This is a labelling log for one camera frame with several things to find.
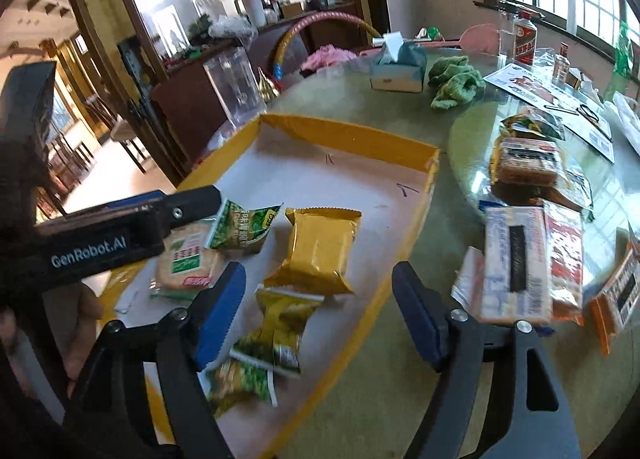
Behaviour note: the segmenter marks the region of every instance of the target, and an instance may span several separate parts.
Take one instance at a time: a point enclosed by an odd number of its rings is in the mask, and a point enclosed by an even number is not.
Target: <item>paper flyer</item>
[[[601,132],[600,129],[582,115],[547,108],[548,106],[560,106],[568,110],[577,110],[581,103],[573,96],[565,94],[556,86],[543,82],[531,71],[527,71],[516,64],[509,64],[507,67],[489,74],[484,79],[499,89],[506,90],[510,94],[517,96],[524,102],[529,103],[529,105],[558,116],[565,127],[590,144],[610,162],[614,162],[613,144],[610,141],[611,128],[606,119],[599,116],[600,121],[598,124],[604,131]]]

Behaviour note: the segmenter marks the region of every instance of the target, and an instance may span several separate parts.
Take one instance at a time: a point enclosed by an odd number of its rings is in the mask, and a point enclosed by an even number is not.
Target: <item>handwritten mark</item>
[[[420,192],[418,190],[416,190],[415,188],[411,188],[410,186],[407,186],[406,184],[400,184],[400,183],[396,183],[396,185],[398,186],[398,188],[400,188],[402,190],[402,195],[404,197],[407,197],[406,191],[407,190],[411,190],[412,192],[416,192],[417,194],[419,194]]]

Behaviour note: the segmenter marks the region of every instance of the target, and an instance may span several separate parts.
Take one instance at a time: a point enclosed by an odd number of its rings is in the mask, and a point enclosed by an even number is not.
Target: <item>scissors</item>
[[[575,116],[584,116],[595,126],[598,126],[598,123],[600,122],[600,116],[593,112],[588,106],[584,105],[584,103],[581,103],[576,110],[555,105],[545,105],[545,108],[549,110],[558,110],[559,112],[566,112],[567,114],[574,114]]]
[[[566,112],[567,114],[574,114],[575,116],[583,116],[587,118],[593,126],[595,126],[599,131],[601,131],[607,139],[611,139],[610,135],[607,134],[607,131],[604,130],[602,125],[600,125],[600,116],[598,116],[595,112],[593,112],[587,105],[581,103],[574,110],[572,108],[564,108],[562,106],[556,105],[545,105],[547,110],[558,110],[559,112]]]

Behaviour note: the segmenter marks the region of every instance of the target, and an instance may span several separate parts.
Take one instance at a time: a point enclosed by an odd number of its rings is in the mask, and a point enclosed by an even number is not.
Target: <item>snack package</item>
[[[553,186],[565,178],[558,146],[538,139],[498,138],[492,156],[494,182]]]
[[[639,294],[640,264],[637,249],[629,243],[624,259],[590,302],[604,355],[609,354],[613,338],[624,330]]]
[[[287,208],[289,251],[264,285],[292,285],[312,295],[353,293],[344,278],[362,213],[342,208]]]
[[[575,157],[560,151],[564,177],[559,176],[553,186],[541,188],[541,196],[554,203],[581,212],[585,220],[593,220],[591,185]]]
[[[283,376],[300,376],[298,353],[306,321],[324,297],[282,289],[258,288],[255,298],[264,320],[262,327],[240,338],[229,356]]]
[[[546,249],[551,263],[554,320],[582,317],[582,218],[578,212],[545,200]]]
[[[158,257],[150,295],[193,300],[214,283],[224,271],[225,259],[214,249],[204,247],[212,217],[172,230],[164,240]]]
[[[545,218],[538,206],[487,208],[479,317],[492,323],[552,319]]]
[[[527,139],[564,139],[562,121],[534,106],[523,106],[515,116],[502,120],[502,125],[513,137]]]
[[[211,249],[244,249],[259,253],[269,234],[269,228],[282,204],[259,210],[244,210],[224,199],[213,221],[205,246]]]
[[[272,407],[278,406],[271,371],[228,358],[219,368],[207,371],[206,375],[211,382],[207,400],[214,410],[214,417],[219,417],[238,401],[252,395],[257,395]]]

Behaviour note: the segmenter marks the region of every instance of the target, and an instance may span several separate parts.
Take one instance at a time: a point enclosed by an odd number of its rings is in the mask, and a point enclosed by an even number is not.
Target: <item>round table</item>
[[[439,56],[453,53],[430,51],[429,67]],[[497,70],[501,62],[489,55],[470,55],[470,63],[483,75]],[[484,225],[475,203],[488,183],[487,164],[497,125],[523,102],[491,85],[470,105],[446,112],[431,109],[433,97],[434,90],[428,86],[420,94],[372,90],[367,63],[359,58],[290,88],[273,110],[364,124],[441,149],[431,210],[410,261],[424,285],[453,307],[450,288],[466,248],[484,248]],[[580,162],[594,198],[595,220],[584,230],[586,283],[602,283],[608,277],[626,244],[626,232],[620,228],[626,230],[628,212],[640,212],[640,159],[619,122],[607,115],[606,119],[612,128],[614,166],[572,132],[564,142]],[[640,226],[640,218],[630,216],[630,220],[636,228]],[[610,432],[640,384],[636,357],[640,357],[640,329],[620,335],[611,354],[603,357],[589,309],[585,318],[585,327],[555,324],[556,334],[544,344],[564,387],[586,457]],[[485,364],[462,455],[478,444],[491,375],[492,366]],[[403,457],[437,381],[438,375],[418,356],[398,306],[390,299],[333,390],[278,456]]]

